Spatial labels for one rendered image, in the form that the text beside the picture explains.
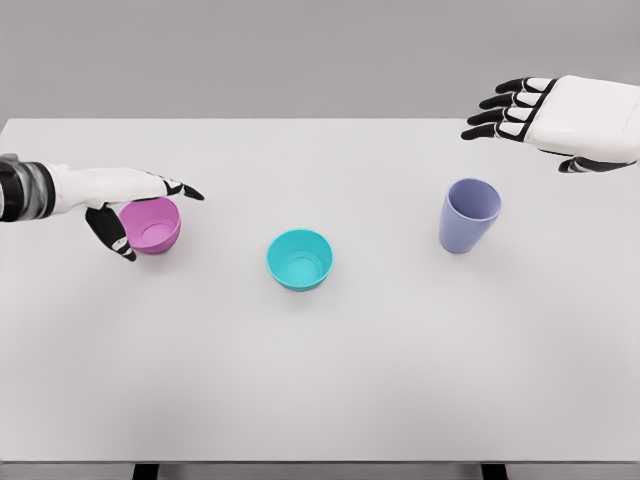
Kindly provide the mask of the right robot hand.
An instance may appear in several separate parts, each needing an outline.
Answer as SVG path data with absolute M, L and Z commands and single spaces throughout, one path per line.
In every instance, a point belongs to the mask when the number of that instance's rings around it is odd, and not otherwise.
M 640 86 L 565 75 L 495 87 L 467 119 L 465 141 L 497 138 L 558 155 L 558 171 L 604 173 L 640 163 Z

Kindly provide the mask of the lavender cup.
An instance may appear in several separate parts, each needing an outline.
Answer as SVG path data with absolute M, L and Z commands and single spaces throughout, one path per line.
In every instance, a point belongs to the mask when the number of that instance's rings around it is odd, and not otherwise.
M 489 183 L 464 178 L 450 185 L 441 210 L 439 241 L 450 253 L 475 247 L 502 210 L 502 198 Z

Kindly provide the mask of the teal bowl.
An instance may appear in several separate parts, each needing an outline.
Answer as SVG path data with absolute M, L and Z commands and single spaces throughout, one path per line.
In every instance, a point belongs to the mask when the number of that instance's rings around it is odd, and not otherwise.
M 329 276 L 334 250 L 320 233 L 310 229 L 288 230 L 272 240 L 266 266 L 272 278 L 286 289 L 305 292 L 320 286 Z

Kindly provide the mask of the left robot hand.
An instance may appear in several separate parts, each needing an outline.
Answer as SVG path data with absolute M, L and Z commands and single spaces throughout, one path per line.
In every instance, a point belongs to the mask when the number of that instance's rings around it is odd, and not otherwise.
M 178 194 L 198 201 L 205 199 L 188 184 L 124 167 L 81 170 L 79 182 L 85 189 L 81 204 L 87 207 L 86 223 L 104 246 L 130 262 L 137 256 L 113 204 Z

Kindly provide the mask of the pink bowl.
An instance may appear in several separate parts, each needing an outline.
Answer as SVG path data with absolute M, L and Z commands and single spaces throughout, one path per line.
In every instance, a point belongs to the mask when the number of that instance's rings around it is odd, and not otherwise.
M 180 210 L 167 197 L 130 202 L 122 207 L 118 216 L 136 252 L 167 252 L 181 232 Z

